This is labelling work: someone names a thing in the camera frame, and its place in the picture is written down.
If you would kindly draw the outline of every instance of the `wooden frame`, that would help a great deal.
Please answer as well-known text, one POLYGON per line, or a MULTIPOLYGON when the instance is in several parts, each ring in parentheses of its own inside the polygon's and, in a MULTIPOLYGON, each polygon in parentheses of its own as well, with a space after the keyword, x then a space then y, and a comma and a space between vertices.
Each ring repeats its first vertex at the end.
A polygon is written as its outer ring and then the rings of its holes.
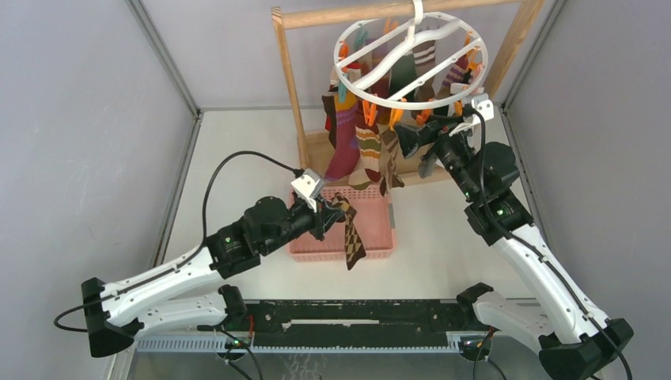
MULTIPOLYGON (((511 2, 520 2, 520 8, 510 25, 505 39, 496 55, 494 62, 490 65, 487 78, 484 82, 484 88, 491 97, 496 94, 503 78, 505 77, 510 65, 512 64, 517 51, 525 40, 531 25, 536 20, 536 16, 543 6, 544 0, 424 0, 425 12, 437 12, 444 10, 455 10, 460 8, 470 8, 475 6, 492 6, 498 4, 507 4, 511 2)), ((370 18, 411 16, 415 14, 415 7, 412 1, 388 2, 382 4, 373 4, 366 6, 350 6, 335 9, 313 10, 307 12, 285 13, 278 6, 271 10, 273 26, 277 36, 279 54, 282 59, 282 68, 286 79, 286 87, 289 90, 289 100, 291 109, 294 113, 296 122, 296 132, 298 133, 298 157, 302 168, 310 166, 309 140, 314 142, 323 142, 324 133, 317 132, 310 139, 306 138, 303 128, 303 119, 301 118, 301 109, 298 103, 298 94, 296 92, 296 83, 294 81, 294 70, 291 67, 291 57, 289 54, 289 45, 286 42, 287 29, 307 28, 309 26, 329 25, 347 21, 366 20, 370 18)), ((422 183, 417 178, 406 176, 405 181, 408 184, 422 183)))

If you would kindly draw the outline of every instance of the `teal clothespin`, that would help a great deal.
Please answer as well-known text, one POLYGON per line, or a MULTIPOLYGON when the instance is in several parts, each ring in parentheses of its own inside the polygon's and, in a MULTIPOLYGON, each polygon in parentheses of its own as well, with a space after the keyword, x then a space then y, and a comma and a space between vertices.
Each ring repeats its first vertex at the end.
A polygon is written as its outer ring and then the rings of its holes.
POLYGON ((357 35, 354 38, 354 51, 363 48, 366 40, 368 40, 368 31, 363 26, 358 27, 357 35))
MULTIPOLYGON (((345 78, 349 79, 350 76, 347 73, 344 74, 345 78)), ((342 82, 338 82, 338 102, 344 103, 345 97, 347 96, 347 87, 342 82)))

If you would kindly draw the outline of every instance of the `plastic basket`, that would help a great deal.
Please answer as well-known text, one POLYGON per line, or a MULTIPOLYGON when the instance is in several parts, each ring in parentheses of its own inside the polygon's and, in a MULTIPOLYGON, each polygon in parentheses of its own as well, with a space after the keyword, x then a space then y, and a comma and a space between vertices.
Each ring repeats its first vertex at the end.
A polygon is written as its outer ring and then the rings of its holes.
MULTIPOLYGON (((357 211, 354 225, 366 248, 366 259, 389 257, 396 248, 391 198, 380 194, 378 184, 361 191, 349 186, 327 186, 321 195, 329 200, 337 192, 357 211)), ((311 234, 303 234, 289 243, 289 253, 299 262, 345 260, 345 223, 336 223, 324 237, 323 241, 318 241, 311 234)))

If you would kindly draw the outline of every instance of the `robotic arm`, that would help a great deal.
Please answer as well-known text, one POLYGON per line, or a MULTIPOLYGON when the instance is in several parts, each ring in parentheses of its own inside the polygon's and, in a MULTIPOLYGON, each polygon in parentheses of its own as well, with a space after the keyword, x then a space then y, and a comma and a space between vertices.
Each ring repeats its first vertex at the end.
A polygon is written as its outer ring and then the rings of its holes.
POLYGON ((433 144, 422 157, 420 176, 429 176, 437 163, 448 171, 469 203, 468 223, 506 258, 545 314, 535 315, 506 302, 483 283, 461 293, 457 301, 473 319, 502 330, 537 353, 552 378, 588 378, 621 355, 633 330, 624 319, 609 319, 552 254, 533 218, 510 190, 519 177, 512 149, 499 142, 484 144, 484 125, 480 151, 476 154, 470 147, 472 129, 493 119, 494 105, 487 94, 468 102, 464 117, 431 116, 421 129, 397 124, 400 148, 408 158, 421 146, 433 144))
POLYGON ((294 204, 266 196, 238 221, 207 237, 201 245, 168 263, 114 283, 92 278, 82 284, 89 346, 93 357, 117 353, 134 339, 158 331, 193 325, 216 325, 225 318, 243 317, 245 303, 236 287, 174 299, 187 291, 219 285, 261 264, 289 241, 310 232, 324 233, 343 217, 320 196, 324 180, 307 169, 292 181, 294 204))

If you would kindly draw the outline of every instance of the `wooden stand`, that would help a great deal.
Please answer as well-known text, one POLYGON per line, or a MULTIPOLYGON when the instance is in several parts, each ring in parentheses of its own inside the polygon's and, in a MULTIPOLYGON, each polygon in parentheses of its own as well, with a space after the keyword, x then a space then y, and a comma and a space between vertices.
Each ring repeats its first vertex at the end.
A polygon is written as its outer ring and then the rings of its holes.
MULTIPOLYGON (((506 38, 496 55, 494 62, 488 70, 487 78, 484 82, 484 88, 490 97, 496 94, 503 78, 505 77, 510 64, 512 64, 517 55, 520 45, 526 38, 531 29, 531 25, 536 20, 544 0, 424 0, 424 12, 438 12, 446 10, 455 10, 460 8, 469 8, 475 6, 492 6, 506 4, 511 2, 520 2, 520 8, 513 19, 513 23, 508 29, 506 38)), ((289 90, 289 100, 291 109, 294 112, 296 122, 296 132, 298 133, 298 156, 301 167, 306 169, 312 167, 318 173, 324 173, 328 162, 333 156, 333 148, 328 143, 328 134, 319 132, 316 134, 305 135, 303 129, 303 119, 301 118, 301 109, 298 103, 298 94, 296 92, 296 83, 294 81, 294 70, 291 67, 291 57, 289 46, 286 43, 287 29, 307 28, 309 26, 329 25, 347 21, 367 20, 370 18, 411 16, 415 14, 415 7, 411 1, 389 2, 367 6, 350 6, 345 8, 314 10, 308 12, 285 13, 278 6, 271 10, 279 54, 282 59, 282 68, 286 79, 286 87, 289 90)), ((406 184, 420 184, 428 181, 440 181, 449 178, 444 170, 436 170, 434 175, 422 180, 417 174, 417 165, 419 164, 419 154, 415 159, 404 160, 401 158, 397 162, 400 176, 406 184)))

